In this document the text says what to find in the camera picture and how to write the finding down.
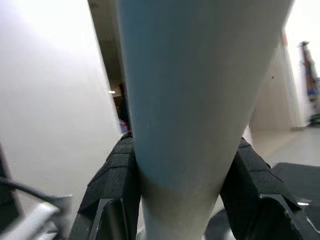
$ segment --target black cable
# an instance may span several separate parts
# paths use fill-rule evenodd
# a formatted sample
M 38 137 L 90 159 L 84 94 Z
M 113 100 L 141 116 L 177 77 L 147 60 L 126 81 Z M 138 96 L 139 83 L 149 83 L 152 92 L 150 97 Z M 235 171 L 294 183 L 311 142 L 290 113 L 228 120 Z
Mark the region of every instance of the black cable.
M 5 185 L 5 186 L 9 187 L 10 189 L 20 190 L 22 192 L 30 194 L 30 195 L 32 195 L 40 200 L 43 200 L 45 202 L 52 203 L 52 201 L 53 201 L 53 198 L 51 196 L 49 196 L 43 192 L 40 192 L 38 190 L 35 190 L 34 188 L 29 187 L 27 185 L 24 185 L 22 183 L 7 179 L 5 177 L 0 177 L 0 185 Z

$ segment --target floor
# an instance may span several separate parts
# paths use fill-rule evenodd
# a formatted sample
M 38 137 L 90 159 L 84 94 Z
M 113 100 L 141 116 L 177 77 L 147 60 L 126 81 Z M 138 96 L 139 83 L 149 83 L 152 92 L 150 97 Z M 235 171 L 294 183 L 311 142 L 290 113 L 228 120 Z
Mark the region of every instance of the floor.
M 320 166 L 320 128 L 300 131 L 257 132 L 253 136 L 254 150 L 271 166 L 293 163 Z M 224 207 L 221 197 L 216 201 L 212 216 Z

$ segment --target white pole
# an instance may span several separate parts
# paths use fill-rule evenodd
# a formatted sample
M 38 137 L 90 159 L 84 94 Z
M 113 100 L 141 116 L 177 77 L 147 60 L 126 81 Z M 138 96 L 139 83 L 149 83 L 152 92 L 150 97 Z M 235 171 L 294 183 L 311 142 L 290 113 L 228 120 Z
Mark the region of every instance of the white pole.
M 291 0 L 119 0 L 147 240 L 200 240 Z

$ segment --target white wall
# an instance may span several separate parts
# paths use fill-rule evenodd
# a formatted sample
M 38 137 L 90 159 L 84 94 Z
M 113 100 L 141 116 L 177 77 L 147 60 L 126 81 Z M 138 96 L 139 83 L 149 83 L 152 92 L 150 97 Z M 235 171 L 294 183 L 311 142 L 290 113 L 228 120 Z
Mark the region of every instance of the white wall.
M 0 142 L 11 176 L 72 194 L 74 217 L 120 137 L 88 3 L 1 1 L 0 32 Z
M 283 68 L 282 43 L 274 49 L 264 75 L 250 126 L 255 131 L 285 131 L 293 127 Z
M 308 123 L 309 117 L 314 113 L 308 100 L 305 80 L 305 68 L 300 48 L 302 41 L 308 41 L 311 57 L 315 63 L 315 69 L 320 72 L 320 19 L 318 17 L 320 1 L 295 0 L 287 24 L 285 33 L 288 42 L 288 53 L 292 66 L 296 94 L 301 114 L 301 125 Z

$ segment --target white cylindrical column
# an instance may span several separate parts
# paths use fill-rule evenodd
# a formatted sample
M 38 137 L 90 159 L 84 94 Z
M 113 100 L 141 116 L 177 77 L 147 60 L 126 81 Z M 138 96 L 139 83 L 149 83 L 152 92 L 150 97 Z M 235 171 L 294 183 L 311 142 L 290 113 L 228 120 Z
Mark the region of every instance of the white cylindrical column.
M 119 0 L 147 240 L 199 240 L 291 0 Z

